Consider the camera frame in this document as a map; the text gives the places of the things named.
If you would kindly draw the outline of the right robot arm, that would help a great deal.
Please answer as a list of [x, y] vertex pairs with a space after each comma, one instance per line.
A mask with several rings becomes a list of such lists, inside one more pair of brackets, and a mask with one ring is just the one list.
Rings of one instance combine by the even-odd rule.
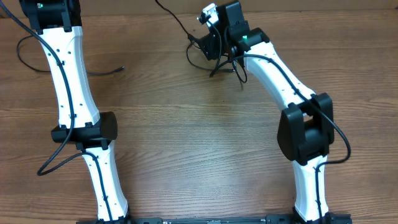
[[335, 140], [333, 103], [326, 94], [305, 86], [278, 56], [273, 43], [260, 29], [251, 29], [239, 1], [203, 8], [198, 21], [208, 35], [197, 40], [208, 60], [216, 60], [214, 71], [228, 63], [252, 73], [280, 109], [277, 142], [292, 163], [296, 199], [292, 223], [334, 223], [325, 198], [325, 166]]

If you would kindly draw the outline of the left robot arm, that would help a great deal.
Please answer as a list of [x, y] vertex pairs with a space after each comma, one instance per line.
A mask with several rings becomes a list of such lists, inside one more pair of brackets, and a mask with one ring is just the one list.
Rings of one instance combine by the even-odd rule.
[[99, 112], [88, 83], [78, 1], [21, 1], [30, 27], [42, 39], [58, 101], [54, 142], [74, 144], [84, 158], [98, 204], [95, 223], [131, 223], [116, 168], [116, 115]]

